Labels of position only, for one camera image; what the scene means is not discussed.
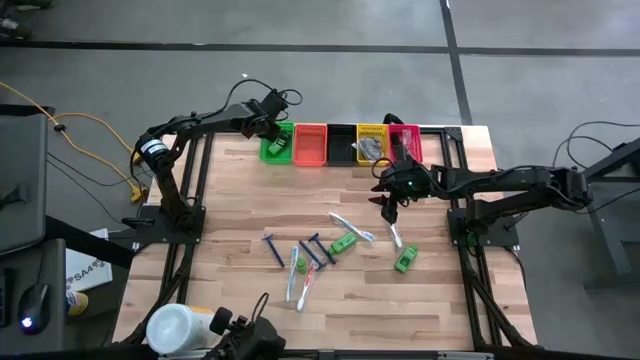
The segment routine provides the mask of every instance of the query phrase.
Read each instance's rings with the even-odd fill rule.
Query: black basket
[[[357,141],[356,126],[342,124],[327,125],[327,164],[329,166],[355,166],[357,151],[351,146]]]

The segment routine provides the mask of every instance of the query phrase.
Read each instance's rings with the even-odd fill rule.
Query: wooden table
[[[488,129],[462,129],[470,169],[495,168]],[[393,269],[398,254],[380,208],[367,201],[369,189],[377,183],[368,167],[267,165],[259,159],[259,145],[258,139],[236,134],[215,136],[204,199],[205,233],[196,247],[188,305],[213,310],[225,306],[235,316],[250,316],[258,297],[267,291],[271,298],[263,316],[287,340],[288,349],[472,349],[460,262],[446,225],[448,202],[425,199],[400,209],[398,229],[404,244],[419,249],[411,270],[400,274]],[[422,149],[425,164],[443,164],[435,136],[423,135]],[[176,164],[176,180],[185,158]],[[491,199],[500,196],[484,194]],[[159,200],[154,186],[149,201]],[[344,234],[327,216],[330,211],[374,233],[378,241],[373,247],[358,243],[338,256],[337,265],[319,273],[304,311],[298,313],[294,303],[284,301],[288,269],[279,267],[261,238],[273,233],[288,266],[298,240],[318,232],[328,246]],[[126,337],[155,301],[166,252],[166,245],[152,245],[134,259],[114,340]],[[486,252],[496,302],[523,336],[535,342],[517,263],[503,249]],[[297,278],[298,287],[303,280]],[[488,339],[486,311],[478,308]]]

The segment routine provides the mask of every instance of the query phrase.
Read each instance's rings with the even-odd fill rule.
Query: orange basket
[[[357,141],[362,138],[374,138],[382,144],[382,157],[389,157],[389,136],[387,125],[358,124]],[[362,166],[371,166],[375,160],[369,160],[360,150],[358,150],[358,164]],[[376,166],[386,166],[389,162],[386,160],[379,161]]]
[[[327,162],[327,125],[296,124],[293,163],[298,166],[323,166]]]

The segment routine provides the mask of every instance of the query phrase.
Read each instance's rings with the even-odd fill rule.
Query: yellow basket
[[[375,138],[382,144],[382,157],[389,157],[389,136],[387,125],[372,125],[372,124],[358,124],[358,136],[357,141],[360,142],[360,138],[371,137]],[[358,150],[358,164],[361,166],[371,166],[373,161],[367,159],[362,155],[362,152]],[[379,161],[376,166],[386,166],[389,162],[386,160]]]

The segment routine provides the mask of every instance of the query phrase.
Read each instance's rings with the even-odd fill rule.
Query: green basket
[[[273,155],[268,150],[272,142],[267,139],[262,139],[260,143],[260,159],[267,164],[291,164],[293,159],[293,132],[295,127],[293,123],[290,122],[281,122],[278,123],[278,125],[280,126],[280,131],[291,134],[291,145],[278,154]]]

